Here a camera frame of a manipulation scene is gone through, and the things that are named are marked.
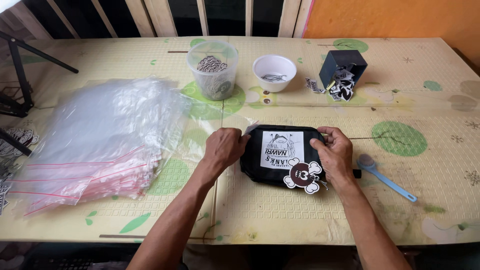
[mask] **brush head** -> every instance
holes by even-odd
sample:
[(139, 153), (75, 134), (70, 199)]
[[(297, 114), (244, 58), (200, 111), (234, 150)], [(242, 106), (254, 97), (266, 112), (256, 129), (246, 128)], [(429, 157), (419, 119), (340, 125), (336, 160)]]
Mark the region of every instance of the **brush head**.
[(361, 154), (357, 161), (358, 161), (358, 163), (360, 163), (364, 167), (370, 167), (372, 165), (375, 165), (375, 161), (372, 159), (371, 156), (369, 156), (367, 154)]

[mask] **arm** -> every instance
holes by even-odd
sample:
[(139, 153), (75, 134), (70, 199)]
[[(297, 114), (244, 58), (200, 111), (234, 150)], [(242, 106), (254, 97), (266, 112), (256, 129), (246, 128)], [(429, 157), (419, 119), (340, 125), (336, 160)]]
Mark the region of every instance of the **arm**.
[(176, 269), (208, 191), (219, 175), (243, 155), (250, 135), (221, 128), (206, 141), (204, 158), (155, 222), (127, 270)]
[(411, 269), (378, 221), (375, 212), (360, 189), (352, 172), (352, 142), (333, 127), (319, 127), (326, 145), (312, 139), (318, 151), (327, 181), (342, 201), (353, 238), (364, 269)]

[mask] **clear plastic container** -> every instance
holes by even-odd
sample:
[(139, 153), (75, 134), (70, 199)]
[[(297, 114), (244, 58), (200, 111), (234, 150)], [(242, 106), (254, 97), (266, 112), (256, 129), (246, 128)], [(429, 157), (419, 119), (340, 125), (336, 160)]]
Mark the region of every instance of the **clear plastic container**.
[[(211, 73), (197, 70), (198, 63), (210, 55), (226, 63), (227, 68)], [(235, 47), (217, 40), (200, 42), (187, 54), (187, 64), (192, 70), (200, 92), (205, 98), (211, 100), (222, 100), (232, 95), (238, 61), (239, 55)]]

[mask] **black pouch bag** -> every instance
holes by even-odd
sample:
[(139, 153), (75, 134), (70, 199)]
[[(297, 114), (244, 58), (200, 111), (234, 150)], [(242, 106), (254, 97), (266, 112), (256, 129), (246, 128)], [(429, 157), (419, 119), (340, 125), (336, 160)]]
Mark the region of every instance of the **black pouch bag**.
[[(287, 187), (283, 178), (289, 175), (288, 161), (317, 162), (322, 166), (317, 150), (310, 146), (312, 138), (324, 143), (322, 135), (312, 127), (259, 125), (249, 133), (245, 153), (240, 157), (241, 171), (254, 182)], [(319, 179), (325, 172), (317, 174)]]

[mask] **blue brush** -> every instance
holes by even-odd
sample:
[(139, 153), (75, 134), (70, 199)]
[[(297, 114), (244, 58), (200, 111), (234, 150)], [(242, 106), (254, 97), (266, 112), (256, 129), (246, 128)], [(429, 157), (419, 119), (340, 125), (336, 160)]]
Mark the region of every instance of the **blue brush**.
[(411, 200), (412, 202), (417, 200), (417, 197), (413, 196), (412, 194), (408, 193), (405, 189), (399, 187), (397, 184), (393, 183), (390, 179), (386, 178), (383, 174), (377, 171), (375, 166), (375, 161), (372, 159), (371, 156), (367, 154), (361, 154), (359, 159), (357, 160), (357, 165), (360, 169), (366, 170), (367, 172), (375, 175), (380, 179), (380, 181), (384, 182), (387, 186), (391, 187), (393, 190), (397, 191), (403, 197)]

